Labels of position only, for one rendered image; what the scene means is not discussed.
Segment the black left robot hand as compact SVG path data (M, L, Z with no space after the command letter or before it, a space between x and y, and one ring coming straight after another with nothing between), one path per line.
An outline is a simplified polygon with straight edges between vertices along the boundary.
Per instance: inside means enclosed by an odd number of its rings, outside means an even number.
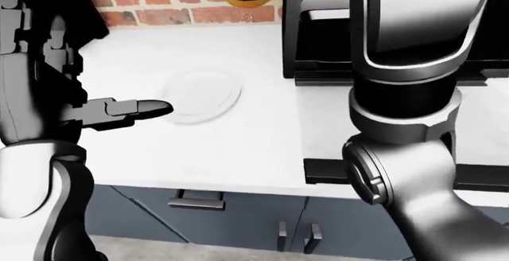
M173 111L162 100L89 99L79 50L109 29L91 0L0 0L0 141L79 141Z

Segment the white round plate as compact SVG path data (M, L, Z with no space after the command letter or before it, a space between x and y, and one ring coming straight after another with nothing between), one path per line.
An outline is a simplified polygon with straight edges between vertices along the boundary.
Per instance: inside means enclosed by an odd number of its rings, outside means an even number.
M243 90L241 79L217 69L196 69L171 76L157 97L170 103L172 124L195 125L218 119L231 110Z

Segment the dark blue base cabinet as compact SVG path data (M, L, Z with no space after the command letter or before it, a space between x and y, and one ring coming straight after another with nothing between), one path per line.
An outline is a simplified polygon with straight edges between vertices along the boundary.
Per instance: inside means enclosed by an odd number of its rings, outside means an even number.
M303 253L310 225L322 241L312 254L400 260L410 249L380 206L358 200L225 193L224 211L171 208L174 189L97 185L87 207L90 234L277 251L278 223L286 222L285 251ZM216 193L185 191L185 198Z

